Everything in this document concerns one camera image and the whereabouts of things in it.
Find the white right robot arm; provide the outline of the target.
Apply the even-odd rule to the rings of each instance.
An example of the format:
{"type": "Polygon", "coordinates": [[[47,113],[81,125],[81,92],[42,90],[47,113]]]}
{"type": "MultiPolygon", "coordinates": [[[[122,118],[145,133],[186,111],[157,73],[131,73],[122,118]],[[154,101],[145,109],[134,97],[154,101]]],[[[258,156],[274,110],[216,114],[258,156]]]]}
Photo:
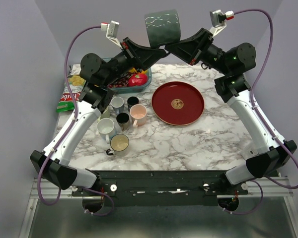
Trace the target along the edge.
{"type": "Polygon", "coordinates": [[[255,178],[268,177],[293,158],[297,145],[278,133],[254,98],[254,85],[249,85],[244,73],[256,66],[256,51],[252,44],[243,43],[225,52],[213,44],[214,37],[224,27],[201,28],[195,35],[168,43],[165,49],[183,60],[195,65],[204,65],[223,74],[215,80],[215,89],[222,100],[238,115],[253,139],[258,155],[247,159],[223,175],[219,190],[230,194],[237,184],[255,178]]]}

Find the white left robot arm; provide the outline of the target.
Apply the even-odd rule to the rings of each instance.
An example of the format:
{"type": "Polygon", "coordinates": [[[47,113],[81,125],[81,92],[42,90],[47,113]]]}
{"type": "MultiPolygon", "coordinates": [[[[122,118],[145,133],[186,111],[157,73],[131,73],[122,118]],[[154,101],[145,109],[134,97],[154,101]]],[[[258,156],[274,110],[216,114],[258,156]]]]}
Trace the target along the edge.
{"type": "Polygon", "coordinates": [[[160,48],[137,45],[129,38],[121,43],[121,52],[106,62],[94,53],[85,55],[80,62],[80,76],[86,81],[71,117],[57,136],[43,149],[33,151],[30,160],[39,174],[58,188],[83,187],[90,196],[100,191],[97,175],[87,169],[69,166],[72,154],[90,126],[110,104],[114,92],[108,85],[129,70],[146,70],[167,52],[160,48]]]}

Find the pink mug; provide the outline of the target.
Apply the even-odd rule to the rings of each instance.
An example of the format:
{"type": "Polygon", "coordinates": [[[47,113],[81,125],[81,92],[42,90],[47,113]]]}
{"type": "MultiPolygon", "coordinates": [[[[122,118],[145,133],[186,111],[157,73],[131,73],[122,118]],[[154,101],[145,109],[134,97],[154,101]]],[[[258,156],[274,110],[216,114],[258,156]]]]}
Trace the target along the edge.
{"type": "Polygon", "coordinates": [[[144,125],[147,122],[147,109],[144,105],[137,104],[131,107],[130,116],[133,128],[144,125]]]}

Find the white blue mug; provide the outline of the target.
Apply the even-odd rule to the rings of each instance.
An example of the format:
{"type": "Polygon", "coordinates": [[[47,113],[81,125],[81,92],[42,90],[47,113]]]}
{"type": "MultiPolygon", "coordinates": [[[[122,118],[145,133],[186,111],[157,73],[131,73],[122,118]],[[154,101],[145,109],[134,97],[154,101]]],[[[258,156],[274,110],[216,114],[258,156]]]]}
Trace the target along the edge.
{"type": "Polygon", "coordinates": [[[118,133],[115,123],[110,118],[103,118],[97,123],[97,130],[102,139],[107,144],[110,143],[111,139],[118,133]]]}

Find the beige mug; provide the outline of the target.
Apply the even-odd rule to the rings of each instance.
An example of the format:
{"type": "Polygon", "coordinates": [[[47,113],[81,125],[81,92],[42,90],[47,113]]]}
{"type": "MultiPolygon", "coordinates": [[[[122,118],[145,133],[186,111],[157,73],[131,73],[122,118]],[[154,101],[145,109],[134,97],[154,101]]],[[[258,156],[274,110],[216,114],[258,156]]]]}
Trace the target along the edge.
{"type": "Polygon", "coordinates": [[[110,148],[106,150],[109,156],[126,156],[130,149],[129,138],[124,134],[117,134],[110,141],[110,148]]]}

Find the brown small mug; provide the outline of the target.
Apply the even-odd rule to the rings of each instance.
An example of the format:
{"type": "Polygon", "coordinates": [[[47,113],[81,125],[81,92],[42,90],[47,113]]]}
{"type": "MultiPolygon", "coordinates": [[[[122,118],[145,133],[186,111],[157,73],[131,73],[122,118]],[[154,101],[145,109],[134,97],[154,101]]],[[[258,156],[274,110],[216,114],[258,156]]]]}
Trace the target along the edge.
{"type": "Polygon", "coordinates": [[[130,126],[130,116],[128,113],[125,113],[125,112],[119,113],[116,116],[116,121],[122,131],[128,129],[130,126]]]}

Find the dark blue mug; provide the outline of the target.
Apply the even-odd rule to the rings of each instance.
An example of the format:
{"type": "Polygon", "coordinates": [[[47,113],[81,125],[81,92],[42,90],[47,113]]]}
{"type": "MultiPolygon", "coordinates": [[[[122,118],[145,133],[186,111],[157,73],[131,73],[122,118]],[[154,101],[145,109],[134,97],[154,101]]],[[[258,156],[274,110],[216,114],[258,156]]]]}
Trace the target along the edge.
{"type": "Polygon", "coordinates": [[[128,106],[128,111],[130,111],[131,107],[134,105],[139,104],[139,99],[135,96],[129,97],[127,99],[127,106],[128,106]]]}

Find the sage green mug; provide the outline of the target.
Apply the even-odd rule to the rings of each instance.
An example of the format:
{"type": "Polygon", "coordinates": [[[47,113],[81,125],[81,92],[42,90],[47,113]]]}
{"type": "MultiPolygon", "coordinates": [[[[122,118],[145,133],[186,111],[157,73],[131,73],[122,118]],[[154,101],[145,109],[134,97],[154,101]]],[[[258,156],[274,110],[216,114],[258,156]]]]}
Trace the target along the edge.
{"type": "Polygon", "coordinates": [[[105,109],[105,111],[102,113],[101,117],[99,118],[99,120],[104,119],[104,118],[110,118],[110,107],[107,107],[105,109]]]}

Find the light blue textured mug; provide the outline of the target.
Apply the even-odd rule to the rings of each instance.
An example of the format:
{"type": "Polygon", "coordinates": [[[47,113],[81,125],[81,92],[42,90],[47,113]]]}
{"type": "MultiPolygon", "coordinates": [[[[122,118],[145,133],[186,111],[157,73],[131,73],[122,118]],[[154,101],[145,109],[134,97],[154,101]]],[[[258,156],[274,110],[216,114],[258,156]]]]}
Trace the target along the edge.
{"type": "Polygon", "coordinates": [[[118,96],[113,97],[110,105],[116,115],[124,111],[124,99],[121,97],[118,97],[118,96]]]}

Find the dark grey mug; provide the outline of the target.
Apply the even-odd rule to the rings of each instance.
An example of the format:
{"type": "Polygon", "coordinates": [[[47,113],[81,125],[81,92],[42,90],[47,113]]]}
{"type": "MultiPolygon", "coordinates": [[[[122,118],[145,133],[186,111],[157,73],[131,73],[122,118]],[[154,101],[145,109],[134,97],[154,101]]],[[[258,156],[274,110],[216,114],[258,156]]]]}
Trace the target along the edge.
{"type": "Polygon", "coordinates": [[[180,41],[179,16],[175,9],[146,14],[145,25],[151,48],[159,48],[180,41]]]}

